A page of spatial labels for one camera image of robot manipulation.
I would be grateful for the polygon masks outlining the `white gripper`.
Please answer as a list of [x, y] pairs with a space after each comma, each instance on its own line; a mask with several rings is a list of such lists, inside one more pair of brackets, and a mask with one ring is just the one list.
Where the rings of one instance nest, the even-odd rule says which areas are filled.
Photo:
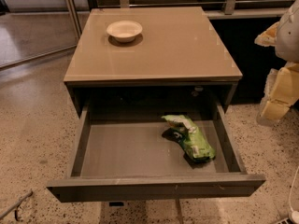
[[288, 61], [279, 70], [271, 69], [266, 78], [257, 122], [271, 126], [279, 123], [299, 100], [299, 0], [295, 0], [279, 22], [259, 34], [254, 43], [275, 47], [276, 55]]

